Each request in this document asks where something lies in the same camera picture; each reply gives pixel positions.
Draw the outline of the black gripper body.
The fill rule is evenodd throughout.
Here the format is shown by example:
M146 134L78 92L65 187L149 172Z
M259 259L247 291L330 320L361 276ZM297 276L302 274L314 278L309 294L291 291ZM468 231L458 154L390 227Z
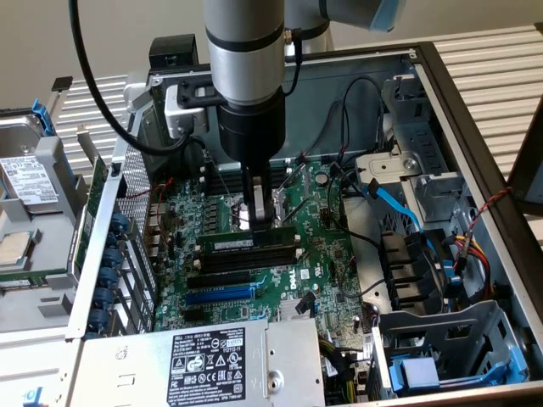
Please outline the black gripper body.
M264 166L285 141L285 96L277 90L254 105L217 107L221 146L227 156L243 166Z

